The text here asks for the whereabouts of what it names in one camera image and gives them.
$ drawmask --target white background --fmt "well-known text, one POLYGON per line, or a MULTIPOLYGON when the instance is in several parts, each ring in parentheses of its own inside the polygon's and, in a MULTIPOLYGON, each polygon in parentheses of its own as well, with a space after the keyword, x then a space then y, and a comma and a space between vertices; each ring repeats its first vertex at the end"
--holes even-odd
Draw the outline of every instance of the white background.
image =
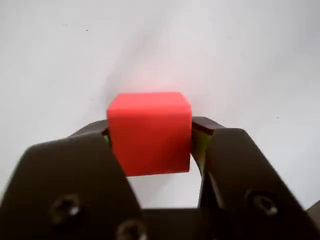
MULTIPOLYGON (((320 1, 0 0, 0 190, 30 145, 106 117, 120 92, 179 91, 245 129, 307 208, 320 199, 320 1)), ((144 207, 200 177, 131 179, 144 207)))

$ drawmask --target white wall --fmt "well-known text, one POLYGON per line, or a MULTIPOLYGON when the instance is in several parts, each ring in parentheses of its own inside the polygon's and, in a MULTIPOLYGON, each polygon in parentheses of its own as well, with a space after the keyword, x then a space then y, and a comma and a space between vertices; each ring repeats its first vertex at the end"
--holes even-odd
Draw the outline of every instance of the white wall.
MULTIPOLYGON (((193 115, 247 130, 311 206, 319 11, 318 0, 1 0, 0 189, 24 149, 105 118, 117 93, 180 91, 193 115)), ((144 206, 194 206, 199 175, 186 174, 131 182, 144 206)))

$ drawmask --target cube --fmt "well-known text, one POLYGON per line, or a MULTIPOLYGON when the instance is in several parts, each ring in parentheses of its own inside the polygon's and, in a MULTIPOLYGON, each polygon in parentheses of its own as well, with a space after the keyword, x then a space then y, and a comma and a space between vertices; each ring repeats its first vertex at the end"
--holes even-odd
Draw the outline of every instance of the cube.
POLYGON ((181 93, 121 93, 107 120, 113 152, 128 177, 189 171, 192 111, 181 93))

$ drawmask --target red cube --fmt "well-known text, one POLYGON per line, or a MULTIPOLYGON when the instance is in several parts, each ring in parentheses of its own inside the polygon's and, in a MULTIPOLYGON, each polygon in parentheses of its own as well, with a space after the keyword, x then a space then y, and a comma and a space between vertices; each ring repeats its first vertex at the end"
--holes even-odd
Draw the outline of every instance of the red cube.
POLYGON ((181 93, 119 94, 107 119, 113 152, 128 177, 189 171, 192 111, 181 93))

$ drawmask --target screw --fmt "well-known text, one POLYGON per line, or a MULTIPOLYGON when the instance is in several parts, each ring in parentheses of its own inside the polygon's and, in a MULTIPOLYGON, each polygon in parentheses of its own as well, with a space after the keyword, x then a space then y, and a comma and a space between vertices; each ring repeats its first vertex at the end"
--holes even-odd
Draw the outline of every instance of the screw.
POLYGON ((146 227, 142 221, 127 220, 119 225, 116 240, 147 240, 146 232, 146 227))
POLYGON ((52 223, 54 225, 66 224, 77 217, 80 211, 80 199, 77 194, 62 195, 50 208, 52 223))
POLYGON ((253 197, 253 205, 259 211, 262 211, 268 217, 278 214, 278 208, 274 201, 265 195, 256 195, 253 197))
POLYGON ((271 195, 264 191, 251 191, 247 195, 248 204, 268 217, 279 213, 279 208, 271 195))

